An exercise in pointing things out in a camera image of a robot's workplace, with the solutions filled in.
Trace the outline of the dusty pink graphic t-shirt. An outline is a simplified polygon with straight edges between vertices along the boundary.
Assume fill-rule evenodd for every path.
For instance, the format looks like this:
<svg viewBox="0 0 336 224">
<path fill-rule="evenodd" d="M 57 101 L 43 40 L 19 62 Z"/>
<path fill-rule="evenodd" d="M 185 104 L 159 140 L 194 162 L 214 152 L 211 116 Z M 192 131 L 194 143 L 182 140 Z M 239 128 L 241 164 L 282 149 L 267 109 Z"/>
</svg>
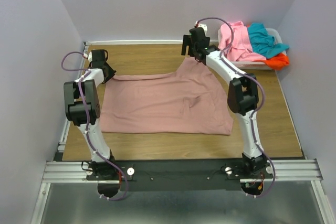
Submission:
<svg viewBox="0 0 336 224">
<path fill-rule="evenodd" d="M 114 76 L 99 119 L 108 133 L 230 135 L 233 122 L 221 83 L 193 58 L 171 73 Z"/>
</svg>

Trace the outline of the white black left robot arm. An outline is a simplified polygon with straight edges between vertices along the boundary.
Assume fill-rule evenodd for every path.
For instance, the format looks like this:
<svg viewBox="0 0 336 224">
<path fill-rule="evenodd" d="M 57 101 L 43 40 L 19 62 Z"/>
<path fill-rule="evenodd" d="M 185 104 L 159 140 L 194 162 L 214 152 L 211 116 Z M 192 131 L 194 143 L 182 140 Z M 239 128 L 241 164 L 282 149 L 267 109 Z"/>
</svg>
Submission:
<svg viewBox="0 0 336 224">
<path fill-rule="evenodd" d="M 100 129 L 101 107 L 97 87 L 114 77 L 116 71 L 107 63 L 108 52 L 105 49 L 94 49 L 81 55 L 89 65 L 80 68 L 83 74 L 77 80 L 64 83 L 65 115 L 80 130 L 89 147 L 91 160 L 85 171 L 96 178 L 112 179 L 118 175 L 118 170 Z"/>
</svg>

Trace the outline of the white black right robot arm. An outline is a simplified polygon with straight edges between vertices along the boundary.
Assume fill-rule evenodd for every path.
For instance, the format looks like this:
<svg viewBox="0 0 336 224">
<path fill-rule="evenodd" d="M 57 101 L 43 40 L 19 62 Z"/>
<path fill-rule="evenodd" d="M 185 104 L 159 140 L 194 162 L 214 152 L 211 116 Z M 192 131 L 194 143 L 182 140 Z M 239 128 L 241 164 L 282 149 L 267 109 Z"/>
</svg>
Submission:
<svg viewBox="0 0 336 224">
<path fill-rule="evenodd" d="M 257 110 L 259 103 L 258 81 L 231 63 L 220 49 L 210 44 L 203 28 L 195 27 L 183 36 L 182 55 L 188 55 L 213 69 L 228 84 L 227 104 L 236 114 L 244 141 L 242 173 L 255 177 L 267 165 L 261 145 Z"/>
</svg>

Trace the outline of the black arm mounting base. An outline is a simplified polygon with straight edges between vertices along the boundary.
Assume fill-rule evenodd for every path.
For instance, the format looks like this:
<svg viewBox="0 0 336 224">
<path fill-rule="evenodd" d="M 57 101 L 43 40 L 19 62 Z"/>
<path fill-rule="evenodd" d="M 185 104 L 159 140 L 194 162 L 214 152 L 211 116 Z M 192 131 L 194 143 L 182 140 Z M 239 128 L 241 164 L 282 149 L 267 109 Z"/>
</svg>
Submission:
<svg viewBox="0 0 336 224">
<path fill-rule="evenodd" d="M 83 161 L 86 180 L 96 182 L 99 194 L 117 198 L 125 193 L 145 191 L 237 190 L 260 196 L 264 182 L 273 179 L 267 161 L 249 166 L 241 158 L 169 159 L 152 161 Z"/>
</svg>

